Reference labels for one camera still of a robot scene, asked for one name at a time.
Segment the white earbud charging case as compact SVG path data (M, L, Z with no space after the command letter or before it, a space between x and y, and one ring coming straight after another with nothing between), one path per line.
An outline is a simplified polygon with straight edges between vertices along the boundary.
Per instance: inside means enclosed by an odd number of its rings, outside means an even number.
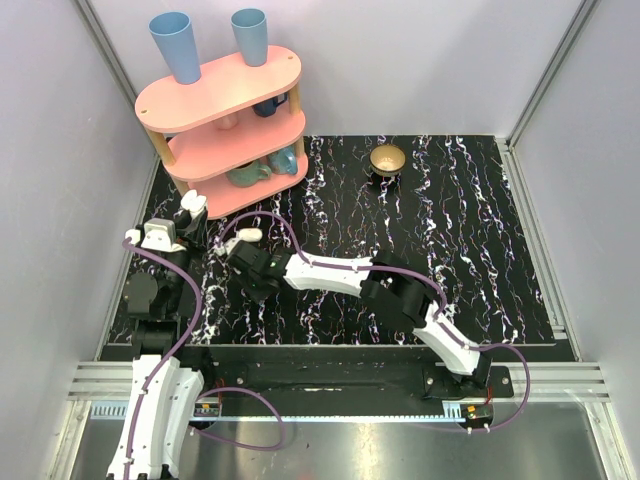
M187 211L192 218L195 218L207 209L207 198L200 195L195 189L191 189L182 197L180 207Z

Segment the white oval case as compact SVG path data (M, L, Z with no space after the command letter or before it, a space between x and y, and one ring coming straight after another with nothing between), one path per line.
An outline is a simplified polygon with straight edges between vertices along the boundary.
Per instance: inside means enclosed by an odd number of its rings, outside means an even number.
M237 237L242 241L255 243L262 239L263 233L259 228L243 228L237 232Z

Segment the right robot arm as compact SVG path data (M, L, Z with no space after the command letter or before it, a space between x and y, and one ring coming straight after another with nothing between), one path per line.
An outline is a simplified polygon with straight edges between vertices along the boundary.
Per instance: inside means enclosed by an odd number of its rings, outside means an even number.
M430 347L462 396L490 383L491 359L446 317L438 285L388 251L374 257L337 259L304 251L269 253L244 240L223 247L247 294L261 302L284 287L323 290L359 298L384 327L411 333Z

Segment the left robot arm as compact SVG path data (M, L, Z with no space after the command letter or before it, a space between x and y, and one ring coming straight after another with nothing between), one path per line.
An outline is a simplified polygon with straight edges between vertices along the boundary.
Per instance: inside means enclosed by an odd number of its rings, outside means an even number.
M125 233L123 247L157 262L155 274L128 280L124 296L133 317L131 393L122 433L107 469L109 479L176 479L196 396L215 386L216 372L188 363L179 352L202 313L202 296L189 275L206 245L207 207L181 207L172 220L153 218ZM182 289L196 292L190 320L177 313Z

